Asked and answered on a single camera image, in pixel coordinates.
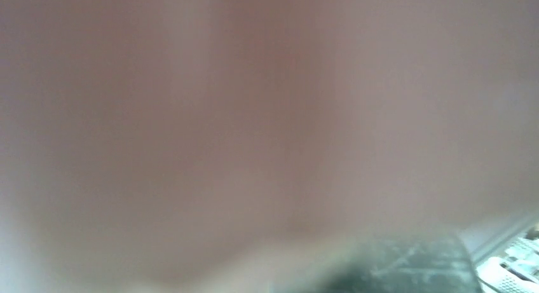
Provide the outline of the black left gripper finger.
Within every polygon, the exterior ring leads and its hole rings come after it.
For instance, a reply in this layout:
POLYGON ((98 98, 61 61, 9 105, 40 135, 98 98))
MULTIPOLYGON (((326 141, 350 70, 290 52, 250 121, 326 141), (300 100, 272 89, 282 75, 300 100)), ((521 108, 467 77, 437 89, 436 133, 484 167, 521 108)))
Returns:
POLYGON ((456 235, 377 238, 360 245, 321 292, 480 292, 474 265, 456 235))

